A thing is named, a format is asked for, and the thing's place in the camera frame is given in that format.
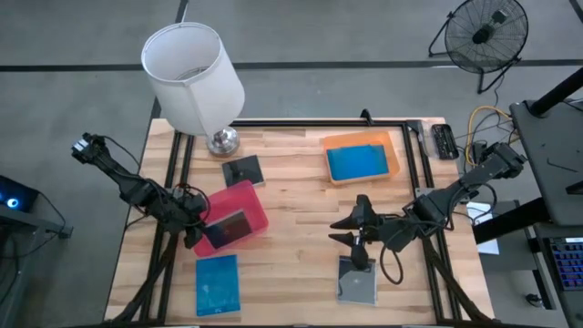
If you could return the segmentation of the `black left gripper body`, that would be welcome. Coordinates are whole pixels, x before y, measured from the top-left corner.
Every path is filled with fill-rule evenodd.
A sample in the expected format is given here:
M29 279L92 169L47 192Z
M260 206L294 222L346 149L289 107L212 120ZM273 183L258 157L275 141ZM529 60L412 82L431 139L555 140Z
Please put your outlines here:
M210 199L207 194L194 186L175 186L172 195L186 212L185 227L201 234L210 215Z

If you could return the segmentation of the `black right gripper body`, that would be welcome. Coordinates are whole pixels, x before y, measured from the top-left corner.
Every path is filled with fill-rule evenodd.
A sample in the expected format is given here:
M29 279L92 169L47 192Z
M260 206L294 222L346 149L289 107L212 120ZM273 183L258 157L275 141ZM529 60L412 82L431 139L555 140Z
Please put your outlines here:
M413 222L408 216L380 215L379 223L364 228L366 243L380 242L389 251L402 251L413 240Z

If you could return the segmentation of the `black jewel case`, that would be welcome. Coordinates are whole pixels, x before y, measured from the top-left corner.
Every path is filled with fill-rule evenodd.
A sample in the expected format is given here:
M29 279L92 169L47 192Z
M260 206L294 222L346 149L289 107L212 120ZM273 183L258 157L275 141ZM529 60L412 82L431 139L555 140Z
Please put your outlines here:
M253 186L264 183L261 165L256 155L225 162L221 168L227 187L244 180L250 181Z
M336 299L338 302L376 305L376 262L369 260L363 270L357 269L348 256L338 261Z
M219 249L251 234L252 230L245 213L239 210L208 225L203 232L212 247Z

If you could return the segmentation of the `blue jewel case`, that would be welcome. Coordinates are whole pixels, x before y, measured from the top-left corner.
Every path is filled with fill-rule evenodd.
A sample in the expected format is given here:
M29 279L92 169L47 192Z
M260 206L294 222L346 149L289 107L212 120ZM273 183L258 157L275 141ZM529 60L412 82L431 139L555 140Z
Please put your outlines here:
M332 179L345 181L389 173L384 147L360 145L326 151Z
M198 317L240 310L236 255L197 260L195 285Z

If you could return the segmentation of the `pink translucent plastic bin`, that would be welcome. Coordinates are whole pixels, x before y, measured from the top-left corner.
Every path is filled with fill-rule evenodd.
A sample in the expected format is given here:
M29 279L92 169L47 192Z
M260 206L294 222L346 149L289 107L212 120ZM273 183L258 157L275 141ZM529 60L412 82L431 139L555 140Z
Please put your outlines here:
M242 210L251 226L252 233L225 247L215 249L203 232L202 239L193 247L194 253L200 258L209 257L221 251L234 248L243 241L263 233L269 227L268 218L255 188L248 180L237 183L225 190L218 191L210 195L209 199L210 215L206 219L206 227L234 212Z

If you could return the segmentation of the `orange translucent plastic bin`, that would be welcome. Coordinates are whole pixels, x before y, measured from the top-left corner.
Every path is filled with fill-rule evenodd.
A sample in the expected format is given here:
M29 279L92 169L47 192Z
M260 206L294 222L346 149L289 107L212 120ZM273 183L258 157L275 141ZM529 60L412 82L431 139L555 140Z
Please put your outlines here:
M360 145L381 145L384 147L384 152L386 155L387 164L389 166L389 173L385 175L359 178L359 179L349 179L345 181L336 181L332 179L332 175L329 168L329 162L327 159L326 151L328 149L337 149L343 147L352 147ZM398 158L396 156L394 145L391 137L386 131L374 131L374 132L358 132L350 134L342 134L329 136L322 139L323 153L326 159L326 164L329 171L330 181L334 185L343 185L367 180L376 179L390 179L397 175L401 171L401 166L399 164Z

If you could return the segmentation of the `white paper sheet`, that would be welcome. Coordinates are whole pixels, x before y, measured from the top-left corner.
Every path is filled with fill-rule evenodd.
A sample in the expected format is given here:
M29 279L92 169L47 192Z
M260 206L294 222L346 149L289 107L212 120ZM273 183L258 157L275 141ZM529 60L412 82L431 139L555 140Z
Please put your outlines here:
M492 206L487 203L470 201L466 205L466 211L474 227L493 218ZM477 249L478 252L481 254L488 255L499 254L497 239L478 243Z

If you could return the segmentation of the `black stand beam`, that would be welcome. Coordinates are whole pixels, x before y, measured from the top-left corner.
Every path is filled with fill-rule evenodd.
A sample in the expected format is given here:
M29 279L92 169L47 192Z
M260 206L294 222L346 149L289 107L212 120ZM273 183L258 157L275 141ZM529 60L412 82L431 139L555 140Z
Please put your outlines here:
M473 228L477 244L497 239L510 232L525 229L537 223L550 223L551 218L542 198L531 200Z

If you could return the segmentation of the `white shade table lamp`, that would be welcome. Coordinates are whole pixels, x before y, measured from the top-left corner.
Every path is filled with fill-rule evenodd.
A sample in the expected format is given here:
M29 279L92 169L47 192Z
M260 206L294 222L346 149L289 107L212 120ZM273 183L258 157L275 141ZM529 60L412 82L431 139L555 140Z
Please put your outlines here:
M141 64L174 129L204 136L215 157L237 152L240 137L230 124L245 91L215 30L194 22L166 26L146 41Z

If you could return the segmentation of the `grey equipment stand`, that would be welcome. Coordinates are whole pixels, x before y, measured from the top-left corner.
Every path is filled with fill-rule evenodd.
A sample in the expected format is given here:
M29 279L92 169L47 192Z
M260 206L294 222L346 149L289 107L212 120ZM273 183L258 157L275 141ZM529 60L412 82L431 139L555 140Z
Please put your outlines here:
M60 223L33 212L0 205L0 328L12 328L36 267L36 254L55 238L68 239L73 227L44 194Z

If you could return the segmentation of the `computer case with blue light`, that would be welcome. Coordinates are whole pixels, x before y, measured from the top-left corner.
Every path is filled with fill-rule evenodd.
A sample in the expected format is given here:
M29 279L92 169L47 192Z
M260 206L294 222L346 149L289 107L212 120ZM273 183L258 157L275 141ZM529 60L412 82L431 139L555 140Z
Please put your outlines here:
M39 191L0 175L0 204L8 209L29 213Z

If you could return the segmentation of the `backlit black keyboard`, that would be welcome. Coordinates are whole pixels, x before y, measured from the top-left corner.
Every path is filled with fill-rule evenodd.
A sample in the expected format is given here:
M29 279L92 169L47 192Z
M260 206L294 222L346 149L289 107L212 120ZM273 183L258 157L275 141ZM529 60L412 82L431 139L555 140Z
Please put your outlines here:
M549 240L551 257L563 291L583 291L583 237Z

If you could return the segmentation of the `black floor fan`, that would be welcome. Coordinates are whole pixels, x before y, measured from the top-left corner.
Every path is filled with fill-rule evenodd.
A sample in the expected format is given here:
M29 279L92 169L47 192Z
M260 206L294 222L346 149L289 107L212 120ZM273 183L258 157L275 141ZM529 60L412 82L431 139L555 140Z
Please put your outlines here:
M487 74L499 81L521 61L527 43L529 22L517 0L465 0L449 12L428 47L428 55L448 56L462 70L478 75L477 92Z

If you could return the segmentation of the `black aluminium table frame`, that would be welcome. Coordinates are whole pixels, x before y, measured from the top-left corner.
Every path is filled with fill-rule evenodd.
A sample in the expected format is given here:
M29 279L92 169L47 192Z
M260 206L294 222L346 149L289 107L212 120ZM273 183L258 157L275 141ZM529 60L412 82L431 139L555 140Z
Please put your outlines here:
M196 315L195 271L197 257L183 246L182 236L167 291L163 278L156 283L150 301L148 323L169 325L397 325L434 324L435 309L425 265L423 244L409 244L400 259L404 281L389 283L377 273L376 305L336 301L338 257L349 249L328 238L329 224L351 211L357 194L366 193L375 210L401 212L419 187L446 187L458 178L456 164L421 159L417 137L403 123L379 127L386 121L409 119L378 118L368 127L363 119L242 119L236 127L241 146L235 159L257 155L264 184L257 189L269 220L268 229L221 255L237 254L241 310L208 317ZM360 131L388 132L401 167L390 179L342 186L328 179L322 139ZM212 157L204 138L175 134L166 119L154 119L142 155L141 172L161 184L183 181L207 194L225 188L221 164L231 159ZM445 241L454 275L481 312L494 317L486 279L468 219L455 215L455 230L446 231ZM119 315L146 280L154 243L162 249L168 234L160 235L153 219L143 220L123 236L118 265L107 302L105 320Z

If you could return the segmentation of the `black diagonal stand post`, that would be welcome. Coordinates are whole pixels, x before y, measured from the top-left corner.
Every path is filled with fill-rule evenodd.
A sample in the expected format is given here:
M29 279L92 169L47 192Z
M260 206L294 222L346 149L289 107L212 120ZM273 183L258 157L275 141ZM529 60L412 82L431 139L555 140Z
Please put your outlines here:
M532 116L543 118L547 112L583 87L583 67L548 91L528 107Z

